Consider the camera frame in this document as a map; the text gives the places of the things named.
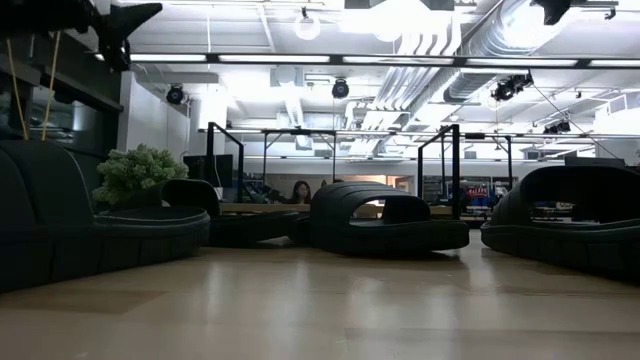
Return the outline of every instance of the black metal frame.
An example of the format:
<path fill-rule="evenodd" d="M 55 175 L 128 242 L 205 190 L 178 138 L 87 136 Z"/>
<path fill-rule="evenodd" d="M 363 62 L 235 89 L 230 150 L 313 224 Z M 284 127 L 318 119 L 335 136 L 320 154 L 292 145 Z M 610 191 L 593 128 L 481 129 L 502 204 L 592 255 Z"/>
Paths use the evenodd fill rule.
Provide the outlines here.
<path fill-rule="evenodd" d="M 278 134 L 278 138 L 280 136 L 282 136 L 282 134 L 289 134 L 289 135 L 305 135 L 305 136 L 311 136 L 311 135 L 329 135 L 329 136 L 333 136 L 333 181 L 336 181 L 336 145 L 337 145 L 337 139 L 338 139 L 338 134 L 337 131 L 335 130 L 307 130 L 307 129 L 281 129 L 281 130 L 262 130 L 262 133 L 264 134 L 264 152 L 263 152 L 263 158 L 262 158 L 262 181 L 265 181 L 266 177 L 267 177 L 267 149 L 269 149 L 269 147 L 271 146 L 271 144 L 273 144 L 276 140 L 278 140 L 276 138 L 276 140 L 272 141 L 271 144 L 268 143 L 268 137 L 270 134 Z"/>
<path fill-rule="evenodd" d="M 236 201 L 238 203 L 242 203 L 242 195 L 243 195 L 243 189 L 244 189 L 244 144 L 241 143 L 235 137 L 233 137 L 233 135 L 229 134 L 220 125 L 214 122 L 209 122 L 207 124 L 207 154 L 205 156 L 205 164 L 207 164 L 207 166 L 205 167 L 206 180 L 209 181 L 209 183 L 211 183 L 212 182 L 211 180 L 213 178 L 213 174 L 211 173 L 212 169 L 210 165 L 213 163 L 213 135 L 215 131 L 214 129 L 218 129 L 221 133 L 224 134 L 224 136 L 226 136 L 231 141 L 236 143 L 236 145 L 238 145 L 238 193 L 236 194 L 237 195 Z"/>
<path fill-rule="evenodd" d="M 445 127 L 440 130 L 438 134 L 431 139 L 427 140 L 424 144 L 422 144 L 418 148 L 418 196 L 423 198 L 424 194 L 424 155 L 423 150 L 429 144 L 432 144 L 438 140 L 441 140 L 441 149 L 442 149 L 442 190 L 444 191 L 443 195 L 447 195 L 446 193 L 446 185 L 445 185 L 445 158 L 444 158 L 444 138 L 447 134 L 451 132 L 452 140 L 452 159 L 451 159 L 451 177 L 453 178 L 453 199 L 451 204 L 451 215 L 454 220 L 460 220 L 460 125 L 454 124 Z"/>
<path fill-rule="evenodd" d="M 135 55 L 149 55 L 155 53 L 136 53 Z M 184 53 L 163 53 L 162 55 L 184 55 Z M 611 60 L 603 57 L 524 57 L 524 56 L 440 56 L 440 55 L 361 55 L 361 54 L 300 54 L 300 53 L 189 53 L 192 56 L 201 56 L 202 60 L 134 60 L 134 64 L 222 64 L 222 65 L 325 65 L 325 66 L 395 66 L 395 67 L 442 67 L 442 68 L 466 68 L 466 69 L 545 69 L 545 70 L 638 70 L 637 60 L 634 58 L 616 58 L 617 61 L 629 61 L 629 65 L 598 65 L 594 61 Z M 313 61 L 310 57 L 326 57 L 326 60 Z M 349 58 L 357 57 L 361 61 L 351 61 Z M 570 65 L 557 62 L 566 60 Z"/>

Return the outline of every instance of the ceiling light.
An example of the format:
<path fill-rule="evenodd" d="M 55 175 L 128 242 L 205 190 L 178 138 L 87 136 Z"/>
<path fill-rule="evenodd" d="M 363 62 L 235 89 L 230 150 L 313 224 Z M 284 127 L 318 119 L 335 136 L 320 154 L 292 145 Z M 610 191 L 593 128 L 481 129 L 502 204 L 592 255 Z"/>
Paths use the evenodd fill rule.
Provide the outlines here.
<path fill-rule="evenodd" d="M 391 135 L 392 131 L 336 131 L 337 135 Z"/>
<path fill-rule="evenodd" d="M 267 159 L 282 159 L 281 156 L 263 156 L 263 155 L 246 155 L 244 158 L 245 159 L 260 159 L 260 160 L 262 160 L 264 158 L 267 158 Z"/>
<path fill-rule="evenodd" d="M 592 60 L 589 67 L 640 67 L 640 60 Z"/>
<path fill-rule="evenodd" d="M 453 58 L 419 57 L 419 56 L 344 56 L 345 64 L 360 65 L 433 65 L 446 66 L 453 64 Z"/>
<path fill-rule="evenodd" d="M 344 99 L 349 96 L 349 85 L 347 85 L 347 80 L 337 79 L 336 83 L 333 85 L 333 89 L 331 90 L 331 95 L 333 95 L 334 99 Z"/>
<path fill-rule="evenodd" d="M 531 74 L 509 76 L 508 79 L 498 82 L 498 87 L 491 93 L 491 97 L 496 101 L 508 101 L 531 85 L 533 85 Z"/>
<path fill-rule="evenodd" d="M 293 22 L 293 31 L 302 40 L 313 40 L 320 35 L 320 19 L 314 14 L 307 14 L 307 9 L 303 7 L 302 13 Z"/>
<path fill-rule="evenodd" d="M 325 55 L 220 55 L 223 63 L 329 63 L 329 56 Z"/>
<path fill-rule="evenodd" d="M 513 66 L 527 69 L 530 67 L 557 67 L 557 66 L 575 66 L 578 60 L 573 59 L 501 59 L 501 58 L 471 58 L 465 65 L 468 66 Z"/>
<path fill-rule="evenodd" d="M 463 74 L 508 74 L 508 75 L 526 75 L 529 73 L 527 69 L 501 69 L 501 68 L 462 68 L 460 72 Z"/>
<path fill-rule="evenodd" d="M 544 24 L 555 25 L 569 11 L 572 2 L 585 3 L 587 0 L 533 0 L 544 9 Z"/>
<path fill-rule="evenodd" d="M 95 54 L 96 59 L 104 61 L 102 54 Z M 131 62 L 206 62 L 204 54 L 131 54 Z"/>
<path fill-rule="evenodd" d="M 256 130 L 256 129 L 225 129 L 226 132 L 228 132 L 229 134 L 261 134 L 262 130 Z"/>

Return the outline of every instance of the person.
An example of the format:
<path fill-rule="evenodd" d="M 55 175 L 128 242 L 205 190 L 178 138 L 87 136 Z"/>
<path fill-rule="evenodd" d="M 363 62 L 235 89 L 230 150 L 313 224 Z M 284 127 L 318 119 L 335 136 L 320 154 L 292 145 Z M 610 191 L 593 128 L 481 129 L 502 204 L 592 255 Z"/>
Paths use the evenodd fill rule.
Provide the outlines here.
<path fill-rule="evenodd" d="M 289 204 L 311 204 L 311 187 L 306 181 L 298 181 L 293 185 L 293 194 Z"/>

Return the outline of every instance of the dark hair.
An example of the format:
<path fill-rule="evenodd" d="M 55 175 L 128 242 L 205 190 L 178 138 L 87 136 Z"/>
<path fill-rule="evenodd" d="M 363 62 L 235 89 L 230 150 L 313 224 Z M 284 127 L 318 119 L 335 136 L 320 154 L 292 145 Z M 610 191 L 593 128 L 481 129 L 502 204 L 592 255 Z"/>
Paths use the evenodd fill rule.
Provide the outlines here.
<path fill-rule="evenodd" d="M 298 204 L 300 199 L 298 199 L 298 189 L 300 186 L 306 186 L 309 190 L 307 192 L 307 197 L 304 198 L 304 204 L 311 204 L 311 187 L 307 184 L 306 181 L 298 181 L 295 185 L 293 185 L 293 194 L 291 194 L 291 199 L 289 199 L 290 204 Z"/>

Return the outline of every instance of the curved lounge seat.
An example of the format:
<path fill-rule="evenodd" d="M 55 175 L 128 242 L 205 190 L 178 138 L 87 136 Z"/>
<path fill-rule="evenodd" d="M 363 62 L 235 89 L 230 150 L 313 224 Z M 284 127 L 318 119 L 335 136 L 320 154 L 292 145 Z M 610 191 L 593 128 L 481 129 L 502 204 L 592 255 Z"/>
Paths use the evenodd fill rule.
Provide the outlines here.
<path fill-rule="evenodd" d="M 0 141 L 0 292 L 192 255 L 198 208 L 93 215 L 78 166 L 52 143 Z"/>
<path fill-rule="evenodd" d="M 352 219 L 358 207 L 384 200 L 382 217 Z M 311 202 L 311 241 L 321 249 L 353 256 L 416 254 L 469 244 L 462 221 L 429 221 L 422 199 L 374 182 L 342 182 L 318 190 Z"/>
<path fill-rule="evenodd" d="M 527 175 L 482 227 L 482 242 L 510 255 L 553 265 L 640 279 L 640 175 L 613 167 L 557 166 Z M 612 192 L 612 187 L 629 189 Z M 574 204 L 581 218 L 599 224 L 531 219 L 538 201 Z"/>
<path fill-rule="evenodd" d="M 221 216 L 220 203 L 214 188 L 201 180 L 175 179 L 152 186 L 135 194 L 124 208 L 162 206 L 198 206 L 211 217 L 209 240 L 203 245 L 213 247 L 252 248 L 258 243 L 286 236 L 298 218 L 295 211 L 280 211 L 251 216 Z"/>

